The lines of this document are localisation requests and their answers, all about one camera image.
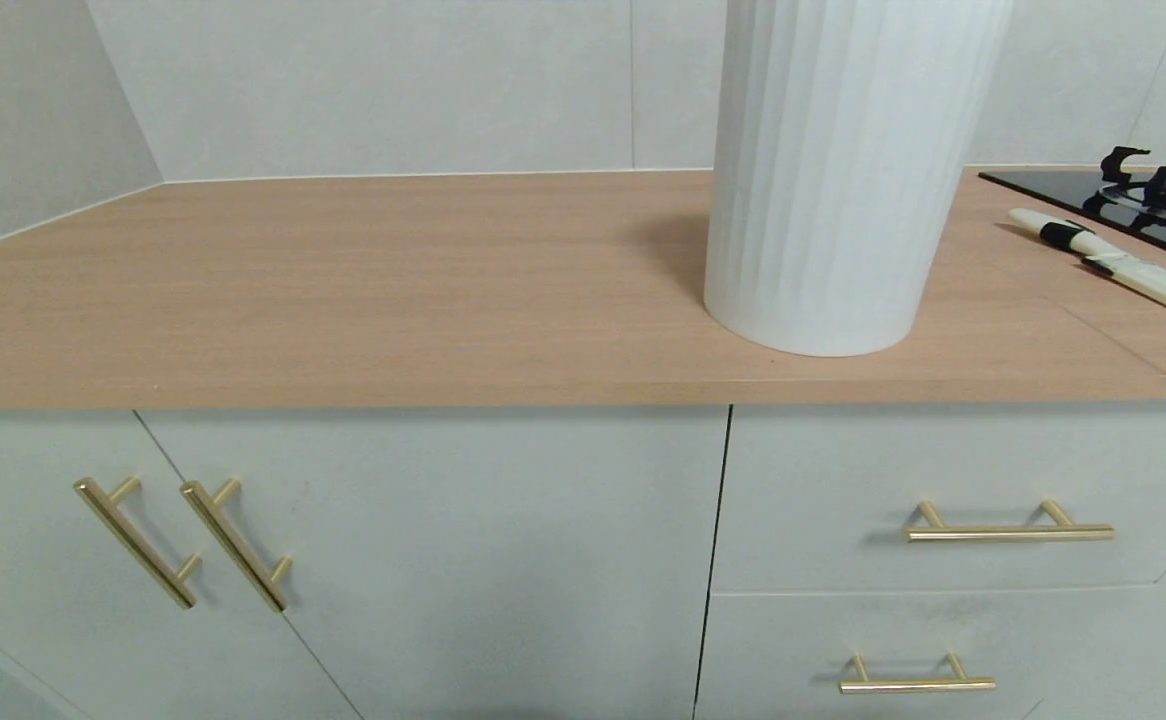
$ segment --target brass bar handle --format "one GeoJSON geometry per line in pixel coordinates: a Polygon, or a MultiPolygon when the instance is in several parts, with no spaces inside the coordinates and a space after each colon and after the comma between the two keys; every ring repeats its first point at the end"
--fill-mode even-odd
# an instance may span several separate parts
{"type": "Polygon", "coordinates": [[[951,678],[930,678],[925,680],[872,680],[868,678],[868,667],[863,665],[863,656],[855,655],[851,659],[857,680],[842,680],[841,694],[893,694],[893,693],[958,693],[971,691],[993,691],[996,679],[971,678],[965,674],[964,666],[955,652],[944,657],[951,667],[951,678]]]}
{"type": "Polygon", "coordinates": [[[276,564],[276,568],[267,569],[264,562],[259,561],[254,551],[250,550],[250,545],[245,543],[241,534],[236,532],[236,527],[232,527],[227,516],[223,515],[223,503],[240,492],[240,480],[229,478],[211,497],[209,492],[205,492],[205,488],[194,480],[194,482],[182,484],[180,491],[187,504],[191,505],[191,509],[205,523],[209,532],[222,544],[223,550],[227,551],[227,555],[236,562],[237,568],[241,569],[250,583],[254,585],[254,589],[259,592],[260,596],[264,596],[264,602],[273,611],[282,611],[289,601],[285,600],[285,594],[281,592],[281,580],[285,579],[286,573],[289,573],[292,561],[289,557],[282,557],[281,561],[276,564]]]}
{"type": "Polygon", "coordinates": [[[950,527],[940,518],[934,503],[922,501],[916,505],[929,525],[911,525],[902,530],[907,541],[1109,541],[1115,538],[1112,525],[1073,523],[1068,513],[1053,499],[1041,501],[1041,510],[1053,525],[967,525],[950,527]]]}
{"type": "Polygon", "coordinates": [[[153,550],[150,544],[139,533],[139,530],[135,530],[134,525],[129,523],[129,519],[121,515],[121,509],[118,506],[122,498],[134,492],[139,487],[139,478],[131,477],[126,478],[114,491],[104,492],[103,488],[98,487],[98,483],[92,478],[80,478],[72,485],[72,489],[75,489],[76,495],[80,496],[80,499],[85,501],[85,505],[90,505],[90,510],[99,516],[99,520],[103,520],[103,524],[112,530],[112,534],[134,555],[134,559],[139,560],[139,565],[143,565],[143,569],[148,571],[152,579],[161,585],[167,593],[170,593],[170,597],[180,603],[182,609],[189,610],[191,606],[196,604],[196,596],[187,588],[184,580],[201,566],[201,555],[196,555],[194,552],[187,557],[180,569],[168,568],[161,560],[161,555],[157,555],[157,551],[153,550]]]}

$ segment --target knife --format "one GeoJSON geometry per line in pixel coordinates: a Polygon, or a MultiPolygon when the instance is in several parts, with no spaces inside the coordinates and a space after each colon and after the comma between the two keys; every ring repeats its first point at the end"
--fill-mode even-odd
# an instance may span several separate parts
{"type": "Polygon", "coordinates": [[[1163,266],[1135,258],[1080,223],[1051,218],[1026,208],[1009,211],[1009,218],[1045,245],[1075,252],[1089,268],[1166,307],[1166,268],[1163,266]]]}

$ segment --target kitchen counter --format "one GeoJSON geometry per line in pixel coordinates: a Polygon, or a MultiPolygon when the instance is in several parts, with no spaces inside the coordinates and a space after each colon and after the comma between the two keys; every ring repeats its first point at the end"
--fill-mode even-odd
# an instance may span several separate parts
{"type": "MultiPolygon", "coordinates": [[[[711,174],[164,184],[0,242],[0,407],[1166,398],[1166,309],[968,172],[916,329],[785,355],[702,305],[711,174]]],[[[1110,242],[1166,266],[1166,252],[1110,242]]]]}

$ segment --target white vase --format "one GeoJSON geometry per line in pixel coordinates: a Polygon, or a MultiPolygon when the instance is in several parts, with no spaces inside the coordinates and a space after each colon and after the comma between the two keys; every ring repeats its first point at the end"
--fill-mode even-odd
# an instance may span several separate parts
{"type": "Polygon", "coordinates": [[[705,305],[803,355],[907,336],[1013,0],[730,0],[705,305]]]}

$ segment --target white cabinet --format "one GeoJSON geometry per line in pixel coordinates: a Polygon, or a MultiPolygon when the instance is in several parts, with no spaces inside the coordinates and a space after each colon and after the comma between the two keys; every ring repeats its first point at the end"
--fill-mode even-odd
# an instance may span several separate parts
{"type": "Polygon", "coordinates": [[[1153,583],[1166,571],[1166,401],[735,410],[714,592],[1153,583]],[[912,543],[1023,525],[1051,498],[1112,541],[912,543]]]}
{"type": "Polygon", "coordinates": [[[725,407],[141,415],[364,716],[691,715],[725,407]]]}
{"type": "Polygon", "coordinates": [[[696,718],[1019,720],[1055,681],[1072,679],[1072,667],[1060,657],[1089,642],[1095,615],[1122,615],[1151,592],[714,596],[696,718]],[[838,681],[856,676],[856,653],[872,680],[920,680],[950,678],[944,664],[949,652],[958,656],[968,674],[993,678],[996,688],[840,693],[838,681]]]}
{"type": "Polygon", "coordinates": [[[239,582],[131,413],[0,414],[0,650],[94,720],[354,719],[303,642],[239,582]],[[72,491],[136,475],[120,508],[162,559],[204,555],[181,610],[72,491]]]}

